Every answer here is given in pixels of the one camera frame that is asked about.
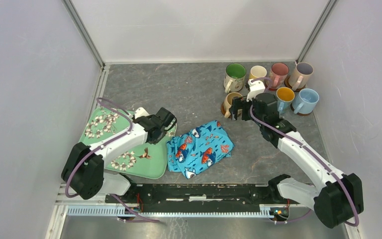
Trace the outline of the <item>brown wooden coaster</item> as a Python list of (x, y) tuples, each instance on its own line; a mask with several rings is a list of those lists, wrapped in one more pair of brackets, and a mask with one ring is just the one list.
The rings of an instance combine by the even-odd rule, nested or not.
[[(285, 87), (288, 87), (291, 89), (291, 85), (289, 84), (289, 79), (290, 79), (290, 76), (287, 76), (285, 78), (284, 84), (285, 84)], [(302, 89), (305, 89), (305, 88), (306, 88), (306, 85), (303, 85), (302, 88), (297, 88), (296, 90), (294, 90), (294, 92), (300, 92)]]
[(224, 108), (224, 104), (221, 104), (220, 106), (220, 111), (222, 113), (222, 115), (226, 118), (226, 119), (230, 119), (231, 118), (231, 115), (230, 113), (228, 113), (225, 108)]
[(313, 113), (313, 111), (310, 112), (310, 113), (307, 113), (307, 114), (302, 114), (302, 113), (294, 113), (294, 114), (295, 114), (295, 115), (299, 115), (299, 116), (309, 116), (309, 115), (311, 115), (312, 113)]

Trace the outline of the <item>beige mug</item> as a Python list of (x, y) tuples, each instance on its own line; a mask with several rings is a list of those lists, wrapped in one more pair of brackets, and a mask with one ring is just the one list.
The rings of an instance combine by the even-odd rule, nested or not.
[(233, 99), (234, 99), (234, 98), (240, 98), (240, 97), (242, 97), (242, 95), (241, 95), (240, 93), (238, 93), (238, 92), (231, 92), (231, 93), (229, 93), (229, 94), (226, 96), (226, 98), (225, 98), (224, 101), (223, 101), (223, 104), (224, 104), (224, 108), (225, 108), (225, 110), (226, 110), (228, 113), (230, 113), (230, 112), (229, 112), (229, 109), (230, 109), (230, 107), (232, 106)]

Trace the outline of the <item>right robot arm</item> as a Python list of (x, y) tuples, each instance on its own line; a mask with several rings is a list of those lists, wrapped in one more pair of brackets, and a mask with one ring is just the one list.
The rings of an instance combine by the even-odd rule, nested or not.
[(311, 186), (283, 174), (268, 182), (268, 198), (273, 203), (284, 199), (298, 202), (313, 212), (328, 228), (345, 223), (357, 227), (364, 210), (363, 186), (355, 173), (346, 174), (326, 161), (278, 112), (278, 100), (269, 93), (252, 99), (233, 97), (227, 113), (232, 120), (251, 120), (263, 138), (286, 154), (311, 180)]

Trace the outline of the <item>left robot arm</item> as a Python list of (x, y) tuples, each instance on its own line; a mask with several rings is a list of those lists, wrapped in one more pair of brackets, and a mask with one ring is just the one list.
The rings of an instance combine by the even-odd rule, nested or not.
[(73, 146), (61, 173), (66, 197), (88, 200), (97, 194), (115, 194), (125, 203), (132, 202), (136, 189), (122, 175), (106, 173), (105, 167), (134, 147), (159, 143), (177, 124), (177, 118), (165, 108), (154, 115), (143, 108), (132, 114), (116, 113), (126, 119), (125, 129), (91, 145), (78, 142)]

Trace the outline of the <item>pink mug maroon inside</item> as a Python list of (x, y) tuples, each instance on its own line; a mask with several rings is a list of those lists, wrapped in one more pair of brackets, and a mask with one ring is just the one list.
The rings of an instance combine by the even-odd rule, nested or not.
[(269, 78), (272, 81), (272, 85), (270, 86), (270, 91), (275, 91), (278, 89), (282, 83), (285, 81), (286, 77), (289, 74), (289, 67), (282, 62), (274, 63), (271, 66), (271, 70), (269, 73)]

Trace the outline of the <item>yellow mug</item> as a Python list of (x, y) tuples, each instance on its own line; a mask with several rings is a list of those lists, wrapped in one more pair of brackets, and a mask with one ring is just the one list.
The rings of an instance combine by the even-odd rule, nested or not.
[(260, 65), (256, 65), (250, 69), (249, 80), (266, 77), (266, 75), (266, 68)]

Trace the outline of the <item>green inside floral mug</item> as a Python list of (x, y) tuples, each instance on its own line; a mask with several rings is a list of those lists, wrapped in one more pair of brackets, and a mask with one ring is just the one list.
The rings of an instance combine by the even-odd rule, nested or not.
[(231, 92), (239, 92), (244, 85), (246, 76), (246, 68), (238, 63), (231, 63), (225, 69), (223, 86), (224, 92), (229, 94)]

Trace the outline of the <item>small cup orange inside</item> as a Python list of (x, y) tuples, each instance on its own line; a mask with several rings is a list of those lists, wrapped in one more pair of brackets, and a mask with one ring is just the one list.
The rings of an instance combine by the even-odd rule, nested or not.
[(280, 87), (276, 91), (277, 106), (279, 114), (283, 114), (295, 99), (295, 93), (291, 88)]

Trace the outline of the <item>light blue mug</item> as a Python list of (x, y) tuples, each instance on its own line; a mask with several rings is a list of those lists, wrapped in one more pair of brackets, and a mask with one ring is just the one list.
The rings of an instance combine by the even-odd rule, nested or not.
[(319, 94), (313, 89), (302, 89), (296, 95), (291, 106), (294, 108), (293, 113), (307, 114), (314, 110), (319, 102)]

